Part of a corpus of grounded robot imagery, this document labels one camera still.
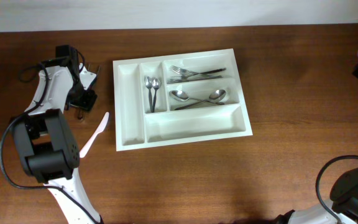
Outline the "white plastic knife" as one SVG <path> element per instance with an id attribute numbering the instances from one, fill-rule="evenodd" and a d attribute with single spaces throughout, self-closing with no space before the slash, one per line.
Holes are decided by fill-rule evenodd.
<path id="1" fill-rule="evenodd" d="M 105 112 L 105 114 L 104 114 L 102 120 L 100 121 L 98 127 L 96 128 L 96 130 L 94 131 L 92 136 L 88 139 L 86 144 L 82 147 L 82 149 L 80 151 L 80 158 L 86 157 L 87 153 L 91 149 L 91 147 L 92 147 L 95 139 L 97 138 L 97 136 L 99 134 L 101 134 L 105 130 L 105 128 L 106 128 L 106 126 L 108 124 L 108 120 L 109 120 L 109 112 Z"/>

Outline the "small silver teaspoon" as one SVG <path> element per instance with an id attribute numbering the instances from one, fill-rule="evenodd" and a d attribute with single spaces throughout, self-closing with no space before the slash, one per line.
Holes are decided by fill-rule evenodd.
<path id="1" fill-rule="evenodd" d="M 148 89 L 149 93 L 148 93 L 148 99 L 149 99 L 149 108 L 150 108 L 150 111 L 152 111 L 152 92 L 151 92 L 151 89 L 152 89 L 152 79 L 150 77 L 145 77 L 145 87 Z"/>
<path id="2" fill-rule="evenodd" d="M 160 88 L 160 80 L 158 78 L 154 78 L 152 82 L 152 88 L 154 89 L 154 97 L 152 101 L 152 112 L 155 112 L 155 107 L 157 103 L 157 91 Z"/>

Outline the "silver fork dark handle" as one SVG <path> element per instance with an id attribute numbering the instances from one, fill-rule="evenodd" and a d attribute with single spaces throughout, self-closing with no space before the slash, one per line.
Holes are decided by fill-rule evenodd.
<path id="1" fill-rule="evenodd" d="M 177 73 L 177 74 L 179 74 L 179 76 L 191 77 L 193 75 L 206 75 L 206 74 L 210 74 L 210 73 L 223 72 L 223 71 L 226 70 L 226 68 L 219 68 L 219 69 L 210 70 L 210 71 L 207 71 L 207 72 L 194 72 L 194 71 L 191 71 L 191 70 L 187 70 L 187 69 L 180 68 L 180 67 L 172 65 L 170 67 L 170 70 L 175 72 L 175 73 Z"/>

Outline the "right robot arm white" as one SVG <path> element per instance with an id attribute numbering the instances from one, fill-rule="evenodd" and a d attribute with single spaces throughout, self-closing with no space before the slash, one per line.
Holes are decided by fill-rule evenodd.
<path id="1" fill-rule="evenodd" d="M 315 191 L 319 204 L 306 210 L 290 210 L 279 215 L 272 223 L 286 224 L 335 224 L 358 223 L 358 168 L 351 169 L 334 183 L 328 200 L 323 200 L 319 185 L 325 170 L 344 160 L 358 160 L 357 155 L 338 156 L 328 161 L 319 171 Z"/>

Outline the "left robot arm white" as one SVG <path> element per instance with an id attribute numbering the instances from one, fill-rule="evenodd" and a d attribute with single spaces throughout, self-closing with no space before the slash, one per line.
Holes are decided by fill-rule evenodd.
<path id="1" fill-rule="evenodd" d="M 34 66 L 39 84 L 29 107 L 11 120 L 24 172 L 35 177 L 38 189 L 55 197 L 69 223 L 102 223 L 79 176 L 80 150 L 63 115 L 71 106 L 90 111 L 97 99 L 97 79 L 87 71 L 84 56 L 70 45 L 55 49 L 55 58 Z"/>

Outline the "large silver spoon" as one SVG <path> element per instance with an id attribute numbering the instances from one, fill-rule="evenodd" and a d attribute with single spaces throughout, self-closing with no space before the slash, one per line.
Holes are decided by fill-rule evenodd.
<path id="1" fill-rule="evenodd" d="M 169 95 L 173 99 L 175 99 L 177 101 L 181 101 L 181 102 L 185 102 L 185 101 L 188 101 L 188 100 L 201 101 L 199 99 L 189 97 L 185 92 L 183 92 L 181 90 L 172 90 L 172 91 L 169 92 Z"/>
<path id="2" fill-rule="evenodd" d="M 221 102 L 221 100 L 223 100 L 226 96 L 226 91 L 225 90 L 216 90 L 213 91 L 207 99 L 205 100 L 201 100 L 201 101 L 196 101 L 194 103 L 185 105 L 185 106 L 181 106 L 179 108 L 175 108 L 175 110 L 184 110 L 184 109 L 188 109 L 191 108 L 192 106 L 196 106 L 202 103 L 212 103 L 212 104 L 217 104 L 217 105 L 223 105 L 223 103 Z"/>

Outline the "metal kitchen tongs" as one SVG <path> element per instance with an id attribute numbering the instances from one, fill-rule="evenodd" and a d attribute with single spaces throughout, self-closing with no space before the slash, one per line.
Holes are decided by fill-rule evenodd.
<path id="1" fill-rule="evenodd" d="M 97 71 L 95 72 L 97 74 L 97 79 L 98 79 L 98 75 L 99 75 L 100 70 L 101 70 L 101 66 L 99 65 Z M 81 110 L 81 109 L 78 108 L 77 119 L 79 119 L 79 120 L 84 119 L 84 115 L 85 115 L 86 112 L 89 112 L 89 111 L 84 111 L 84 110 Z"/>

